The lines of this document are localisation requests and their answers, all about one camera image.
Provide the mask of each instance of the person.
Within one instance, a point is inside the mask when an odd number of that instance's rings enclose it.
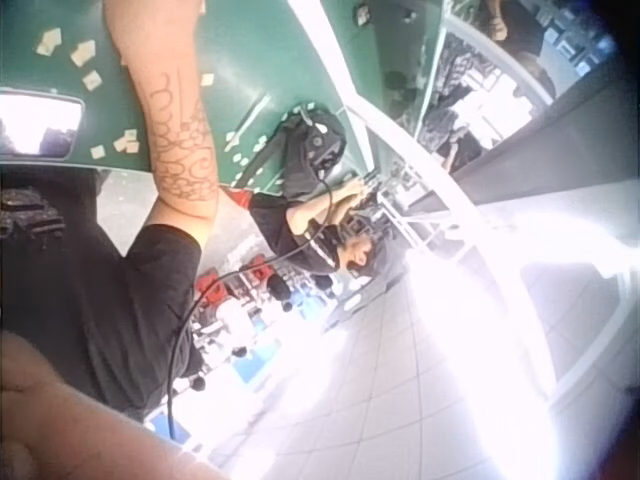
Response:
[[[229,295],[217,306],[215,315],[225,327],[216,337],[216,342],[235,357],[246,356],[256,332],[240,300]]]
[[[350,270],[374,276],[383,260],[384,246],[367,234],[343,239],[338,225],[365,194],[362,180],[355,178],[306,202],[289,202],[285,197],[223,189],[240,207],[249,211],[269,248],[276,255],[310,273],[329,274]],[[330,201],[332,208],[328,213]],[[325,228],[318,234],[321,222]],[[309,245],[292,254],[305,243]]]
[[[200,0],[104,2],[111,38],[142,106],[158,190],[126,255],[97,223],[93,171],[0,170],[2,224],[14,225],[0,244],[3,331],[31,343],[68,386],[139,422],[165,395],[176,342],[174,377],[186,368],[191,332],[180,338],[176,332],[193,301],[218,205],[196,63],[199,9]],[[52,212],[63,219],[55,228],[42,221]],[[72,396],[68,390],[62,397]]]
[[[227,478],[66,384],[24,339],[3,332],[0,353],[1,478]]]
[[[282,304],[282,310],[290,312],[293,306],[291,305],[291,289],[287,282],[277,273],[274,273],[266,282],[267,292],[278,302]]]
[[[257,302],[262,304],[263,295],[266,293],[268,297],[272,297],[282,305],[284,312],[290,312],[293,308],[291,302],[291,289],[287,282],[273,268],[273,265],[265,264],[267,258],[263,254],[253,257],[247,266],[253,267],[249,270],[249,275],[258,283]]]
[[[509,53],[547,91],[556,98],[556,87],[540,65],[544,45],[544,27],[518,0],[485,0],[478,11],[479,28]],[[516,96],[522,90],[516,88]]]

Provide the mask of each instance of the hand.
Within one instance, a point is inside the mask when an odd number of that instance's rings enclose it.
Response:
[[[113,43],[129,67],[156,55],[193,49],[201,0],[105,0]]]
[[[47,404],[62,379],[47,360],[28,342],[2,333],[2,455],[10,478],[37,478],[36,462],[27,448],[43,438],[46,415],[39,404]]]
[[[342,190],[344,191],[345,197],[350,195],[362,195],[365,192],[365,184],[361,178],[352,178],[347,183],[342,186]]]

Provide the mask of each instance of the black shirt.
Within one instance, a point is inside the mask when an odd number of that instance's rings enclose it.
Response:
[[[276,255],[286,255],[305,242],[312,242],[299,252],[287,257],[287,261],[310,273],[329,274],[340,268],[338,247],[341,239],[335,225],[326,226],[317,237],[320,228],[315,220],[303,235],[294,235],[287,223],[287,209],[291,204],[284,197],[256,193],[251,198],[249,213],[269,248]]]
[[[33,344],[71,386],[142,420],[166,391],[200,246],[181,230],[151,225],[123,257],[97,224],[93,171],[0,174],[2,328]],[[175,376],[189,347],[187,334]]]

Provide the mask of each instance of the black cable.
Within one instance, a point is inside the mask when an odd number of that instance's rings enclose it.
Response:
[[[173,370],[174,370],[175,363],[176,363],[176,356],[178,354],[178,348],[180,346],[180,339],[183,337],[183,335],[187,331],[187,328],[189,328],[189,323],[191,322],[191,317],[193,316],[193,313],[196,311],[198,306],[202,303],[202,300],[207,295],[207,293],[209,293],[211,291],[211,289],[213,287],[215,287],[218,283],[223,282],[223,281],[227,280],[228,278],[231,278],[231,277],[233,277],[235,275],[239,275],[239,274],[244,273],[244,272],[250,272],[252,270],[256,270],[258,268],[264,267],[265,265],[271,265],[272,263],[284,260],[284,259],[286,259],[286,258],[298,253],[303,248],[307,247],[316,238],[318,238],[320,233],[322,233],[322,230],[324,230],[324,228],[327,226],[327,222],[329,221],[329,216],[331,215],[331,208],[333,207],[333,194],[331,192],[331,188],[329,187],[327,182],[324,181],[323,179],[318,178],[318,181],[320,183],[322,183],[322,185],[324,185],[324,187],[327,189],[327,194],[329,195],[329,207],[327,208],[327,215],[325,216],[324,220],[322,221],[322,225],[320,225],[320,228],[318,229],[318,231],[315,232],[311,238],[309,238],[306,242],[302,243],[299,247],[297,247],[294,250],[291,250],[290,252],[288,252],[288,253],[286,253],[284,255],[275,256],[275,257],[271,258],[270,260],[265,260],[264,262],[262,262],[259,265],[253,265],[253,266],[247,266],[247,267],[239,268],[238,270],[234,270],[232,272],[225,273],[221,277],[216,278],[215,280],[212,280],[211,283],[209,283],[209,285],[207,285],[207,288],[205,288],[202,291],[202,293],[200,294],[200,296],[193,302],[191,307],[187,310],[187,313],[182,317],[180,330],[178,332],[178,336],[176,337],[176,340],[175,340],[175,342],[173,344],[173,349],[171,351],[171,359],[169,360],[169,374],[167,376],[167,380],[168,380],[167,381],[167,422],[169,423],[169,436],[171,437],[172,440],[176,439],[175,425],[174,425],[174,421],[173,421],[173,380],[174,380]]]

